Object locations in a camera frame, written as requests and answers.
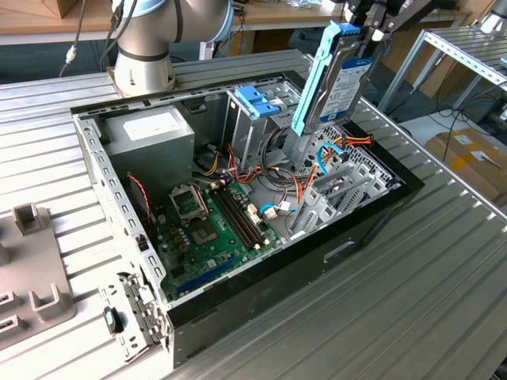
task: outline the blue latch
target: blue latch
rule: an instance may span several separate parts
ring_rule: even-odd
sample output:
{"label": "blue latch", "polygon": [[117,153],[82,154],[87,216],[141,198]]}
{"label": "blue latch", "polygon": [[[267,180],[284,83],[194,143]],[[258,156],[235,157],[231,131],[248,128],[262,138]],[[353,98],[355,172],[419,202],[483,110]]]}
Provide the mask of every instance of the blue latch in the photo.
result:
{"label": "blue latch", "polygon": [[269,103],[265,95],[252,85],[238,87],[234,93],[256,117],[276,115],[280,112],[279,107]]}

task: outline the red cable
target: red cable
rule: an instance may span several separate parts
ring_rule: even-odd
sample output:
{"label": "red cable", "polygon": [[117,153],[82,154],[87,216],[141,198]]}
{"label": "red cable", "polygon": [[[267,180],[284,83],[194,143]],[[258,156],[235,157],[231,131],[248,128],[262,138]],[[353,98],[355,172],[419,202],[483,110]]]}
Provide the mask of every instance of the red cable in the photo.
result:
{"label": "red cable", "polygon": [[141,185],[141,183],[137,180],[137,178],[135,178],[131,174],[127,174],[127,178],[133,180],[135,182],[135,184],[137,184],[137,186],[139,187],[139,190],[141,190],[141,193],[143,194],[144,202],[146,204],[146,209],[147,209],[147,213],[148,213],[148,215],[147,215],[148,216],[148,226],[150,227],[148,232],[149,232],[149,234],[151,234],[151,208],[150,208],[150,202],[148,201],[148,194],[144,190],[144,187]]}

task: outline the expansion slot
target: expansion slot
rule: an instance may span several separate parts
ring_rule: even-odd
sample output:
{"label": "expansion slot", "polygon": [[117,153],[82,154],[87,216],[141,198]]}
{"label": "expansion slot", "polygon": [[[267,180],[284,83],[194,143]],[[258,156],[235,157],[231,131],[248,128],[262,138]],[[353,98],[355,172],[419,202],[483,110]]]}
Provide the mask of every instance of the expansion slot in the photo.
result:
{"label": "expansion slot", "polygon": [[192,289],[195,289],[196,287],[200,287],[204,283],[206,283],[208,280],[212,279],[213,277],[220,275],[226,271],[229,270],[231,265],[238,259],[237,256],[232,257],[231,259],[227,260],[225,263],[207,271],[206,273],[203,273],[202,275],[196,277],[195,279],[191,279],[190,281],[184,283],[183,285],[176,288],[177,293],[184,293],[186,291],[190,291]]}

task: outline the blue cable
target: blue cable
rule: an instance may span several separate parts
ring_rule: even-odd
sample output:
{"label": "blue cable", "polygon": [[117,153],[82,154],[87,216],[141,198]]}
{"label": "blue cable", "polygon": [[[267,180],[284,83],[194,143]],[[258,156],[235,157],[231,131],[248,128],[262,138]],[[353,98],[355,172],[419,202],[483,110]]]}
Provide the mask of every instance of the blue cable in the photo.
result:
{"label": "blue cable", "polygon": [[275,205],[274,205],[274,204],[272,204],[272,203],[267,203],[267,204],[265,204],[264,206],[262,206],[262,207],[261,207],[261,209],[259,210],[259,213],[260,213],[261,215],[262,215],[262,214],[264,214],[264,213],[265,213],[265,211],[266,211],[267,209],[269,209],[270,207],[275,207]]}
{"label": "blue cable", "polygon": [[318,148],[318,152],[317,152],[317,163],[318,163],[318,166],[320,167],[321,171],[324,173],[324,174],[327,174],[327,169],[326,169],[326,166],[324,165],[324,162],[322,161],[322,150],[328,146],[329,148],[333,149],[336,153],[338,153],[338,155],[340,154],[343,154],[343,150],[338,148],[336,145],[334,145],[333,143],[331,142],[326,142],[324,145],[322,145],[320,148]]}
{"label": "blue cable", "polygon": [[219,58],[222,58],[223,57],[223,54],[227,51],[227,49],[229,48],[229,44],[231,43],[231,31],[229,31],[229,35],[227,37],[227,44],[225,45],[225,48],[222,50],[222,52],[220,53],[220,56]]}

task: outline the metal rack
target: metal rack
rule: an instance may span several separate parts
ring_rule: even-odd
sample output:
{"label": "metal rack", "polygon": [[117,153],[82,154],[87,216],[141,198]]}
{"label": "metal rack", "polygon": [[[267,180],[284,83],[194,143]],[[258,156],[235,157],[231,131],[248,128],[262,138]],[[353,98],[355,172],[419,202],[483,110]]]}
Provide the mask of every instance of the metal rack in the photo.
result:
{"label": "metal rack", "polygon": [[381,111],[387,110],[424,43],[433,45],[436,51],[415,81],[415,89],[425,80],[436,62],[447,55],[477,73],[454,108],[458,108],[467,99],[481,78],[507,90],[507,69],[500,64],[500,58],[507,56],[507,33],[493,38],[474,26],[423,30],[383,96],[379,105]]}
{"label": "metal rack", "polygon": [[[279,51],[175,69],[183,87],[294,70]],[[106,74],[0,86],[0,215],[47,207],[76,316],[0,351],[4,378],[166,378],[155,348],[130,365],[97,282],[124,260],[90,186],[68,108],[116,98]],[[507,352],[507,218],[361,100],[353,120],[425,187],[364,250],[201,352],[173,379],[488,378]]]}

